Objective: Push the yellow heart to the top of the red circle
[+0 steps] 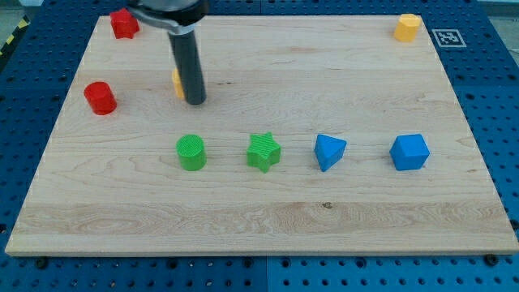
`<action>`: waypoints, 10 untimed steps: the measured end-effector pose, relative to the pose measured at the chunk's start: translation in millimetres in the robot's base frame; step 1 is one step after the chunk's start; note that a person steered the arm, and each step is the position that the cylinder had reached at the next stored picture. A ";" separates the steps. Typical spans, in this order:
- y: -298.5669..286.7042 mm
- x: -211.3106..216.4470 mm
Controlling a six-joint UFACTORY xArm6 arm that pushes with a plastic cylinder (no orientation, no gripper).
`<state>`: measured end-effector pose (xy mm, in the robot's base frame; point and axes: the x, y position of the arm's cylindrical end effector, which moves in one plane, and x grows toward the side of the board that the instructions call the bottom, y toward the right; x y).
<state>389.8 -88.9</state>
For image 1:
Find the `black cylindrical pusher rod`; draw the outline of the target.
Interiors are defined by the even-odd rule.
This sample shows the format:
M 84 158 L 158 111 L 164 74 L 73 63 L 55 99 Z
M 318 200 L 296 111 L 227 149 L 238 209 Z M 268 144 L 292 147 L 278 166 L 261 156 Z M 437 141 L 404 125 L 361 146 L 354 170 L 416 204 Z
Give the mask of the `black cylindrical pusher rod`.
M 184 100 L 189 105 L 201 105 L 206 101 L 206 90 L 195 32 L 168 35 Z

